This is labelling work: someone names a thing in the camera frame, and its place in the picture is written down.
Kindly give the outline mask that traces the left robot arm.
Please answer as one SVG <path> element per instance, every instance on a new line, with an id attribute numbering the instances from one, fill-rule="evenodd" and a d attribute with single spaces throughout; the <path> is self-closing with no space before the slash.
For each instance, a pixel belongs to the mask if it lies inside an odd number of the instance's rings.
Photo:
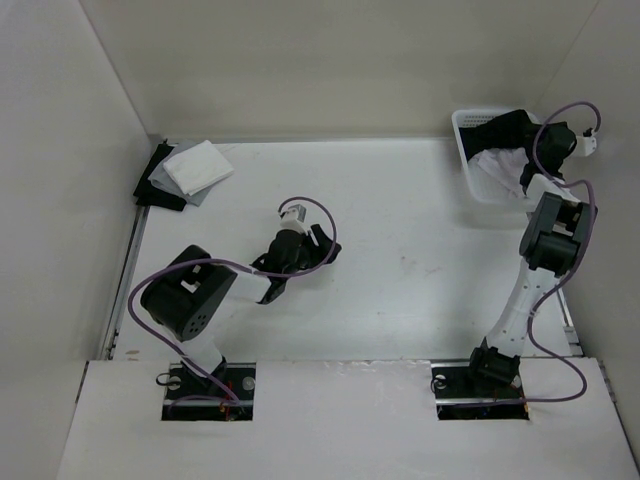
<path id="1" fill-rule="evenodd" d="M 140 303 L 196 363 L 196 368 L 182 363 L 192 389 L 202 398 L 214 398 L 224 387 L 226 359 L 215 345 L 211 323 L 223 302 L 244 299 L 268 305 L 284 293 L 292 274 L 331 264 L 341 250 L 318 224 L 308 231 L 283 228 L 268 250 L 250 264 L 254 271 L 246 273 L 210 263 L 205 250 L 191 245 L 173 261 L 189 265 L 151 281 Z"/>

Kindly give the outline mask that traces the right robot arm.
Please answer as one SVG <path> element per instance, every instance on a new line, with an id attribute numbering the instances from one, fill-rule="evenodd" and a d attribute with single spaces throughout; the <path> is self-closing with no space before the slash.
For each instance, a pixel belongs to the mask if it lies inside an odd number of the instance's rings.
<path id="1" fill-rule="evenodd" d="M 539 125 L 524 118 L 520 125 L 509 127 L 506 120 L 498 117 L 468 136 L 500 149 L 523 150 L 527 162 L 519 184 L 535 208 L 520 241 L 516 283 L 499 319 L 473 350 L 463 373 L 466 388 L 479 396 L 512 386 L 520 374 L 526 343 L 554 360 L 562 358 L 535 339 L 533 323 L 541 306 L 581 265 L 598 213 L 592 184 L 581 181 L 587 192 L 586 200 L 581 201 L 560 173 L 578 143 L 567 124 Z"/>

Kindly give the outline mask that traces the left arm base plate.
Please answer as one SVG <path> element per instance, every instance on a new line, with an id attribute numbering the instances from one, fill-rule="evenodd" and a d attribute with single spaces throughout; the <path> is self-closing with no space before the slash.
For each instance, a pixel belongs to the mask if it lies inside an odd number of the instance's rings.
<path id="1" fill-rule="evenodd" d="M 256 391 L 255 363 L 228 363 L 216 375 L 238 400 L 198 377 L 182 364 L 171 364 L 155 383 L 164 389 L 161 419 L 185 422 L 252 421 Z"/>

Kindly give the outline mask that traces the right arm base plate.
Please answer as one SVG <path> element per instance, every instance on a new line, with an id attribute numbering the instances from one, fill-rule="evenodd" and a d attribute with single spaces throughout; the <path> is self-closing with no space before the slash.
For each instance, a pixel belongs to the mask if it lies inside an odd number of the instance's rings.
<path id="1" fill-rule="evenodd" d="M 431 364 L 439 420 L 529 420 L 519 375 L 510 383 L 472 378 L 467 361 Z"/>

